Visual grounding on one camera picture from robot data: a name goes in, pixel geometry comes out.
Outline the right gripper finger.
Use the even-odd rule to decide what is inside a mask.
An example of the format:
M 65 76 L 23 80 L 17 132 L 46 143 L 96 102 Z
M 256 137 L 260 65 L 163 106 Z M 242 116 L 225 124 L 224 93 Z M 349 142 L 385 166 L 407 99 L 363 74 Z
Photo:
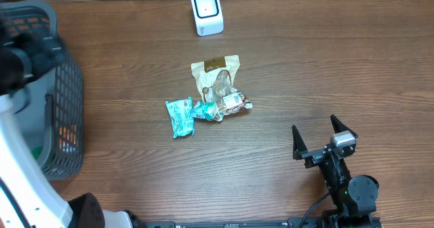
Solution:
M 308 152 L 308 149 L 298 131 L 298 128 L 292 126 L 292 136 L 293 136 L 293 159 L 301 160 L 303 155 Z
M 341 132 L 345 132 L 345 131 L 349 131 L 355 138 L 358 138 L 357 133 L 355 133 L 354 131 L 352 131 L 352 129 L 348 128 L 345 124 L 343 124 L 339 118 L 337 118 L 337 116 L 335 115 L 330 115 L 330 120 L 332 122 L 332 126 L 334 129 L 334 132 L 337 133 L 341 133 Z

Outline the teal tissue pack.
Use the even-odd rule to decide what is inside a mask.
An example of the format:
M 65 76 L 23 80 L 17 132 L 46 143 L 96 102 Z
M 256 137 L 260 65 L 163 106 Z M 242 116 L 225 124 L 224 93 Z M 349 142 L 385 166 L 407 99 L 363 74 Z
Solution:
M 198 101 L 191 110 L 191 116 L 198 119 L 215 120 L 219 108 L 216 102 Z

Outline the beige snack pouch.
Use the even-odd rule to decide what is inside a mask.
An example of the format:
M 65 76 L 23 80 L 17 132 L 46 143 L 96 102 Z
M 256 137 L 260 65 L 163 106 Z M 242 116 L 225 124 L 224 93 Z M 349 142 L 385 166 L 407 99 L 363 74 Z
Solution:
M 217 118 L 208 121 L 222 121 L 227 115 L 253 108 L 250 99 L 234 86 L 239 67 L 238 55 L 191 64 L 191 73 L 201 96 L 200 101 L 216 102 L 219 108 Z

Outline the teal wipes packet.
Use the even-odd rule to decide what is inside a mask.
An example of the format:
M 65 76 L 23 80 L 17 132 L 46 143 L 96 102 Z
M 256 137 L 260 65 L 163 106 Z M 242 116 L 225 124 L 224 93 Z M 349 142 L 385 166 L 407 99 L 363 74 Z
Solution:
M 172 123 L 173 138 L 194 135 L 195 120 L 191 115 L 193 109 L 192 98 L 166 101 L 165 105 Z

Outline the orange tissue pack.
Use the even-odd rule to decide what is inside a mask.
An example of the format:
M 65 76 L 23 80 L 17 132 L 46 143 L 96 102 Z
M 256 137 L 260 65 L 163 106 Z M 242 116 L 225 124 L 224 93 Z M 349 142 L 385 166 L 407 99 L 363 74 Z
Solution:
M 66 153 L 77 152 L 77 126 L 59 128 L 59 148 Z

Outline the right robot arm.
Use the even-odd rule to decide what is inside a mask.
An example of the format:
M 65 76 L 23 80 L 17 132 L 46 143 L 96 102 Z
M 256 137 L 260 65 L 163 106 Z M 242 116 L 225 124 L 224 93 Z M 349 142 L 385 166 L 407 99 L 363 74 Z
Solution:
M 309 151 L 296 126 L 292 126 L 293 159 L 303 160 L 305 168 L 318 167 L 328 192 L 319 198 L 301 218 L 289 218 L 288 227 L 381 227 L 376 211 L 378 181 L 370 175 L 351 176 L 344 161 L 354 154 L 358 135 L 335 115 L 330 142 Z

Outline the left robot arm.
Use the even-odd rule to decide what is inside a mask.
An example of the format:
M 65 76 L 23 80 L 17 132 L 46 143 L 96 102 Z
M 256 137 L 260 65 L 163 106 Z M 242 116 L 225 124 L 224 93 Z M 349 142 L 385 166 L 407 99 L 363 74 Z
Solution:
M 51 35 L 1 30 L 1 220 L 6 227 L 143 227 L 129 210 L 103 210 L 94 195 L 66 201 L 52 188 L 24 140 L 12 94 L 65 60 L 64 45 Z

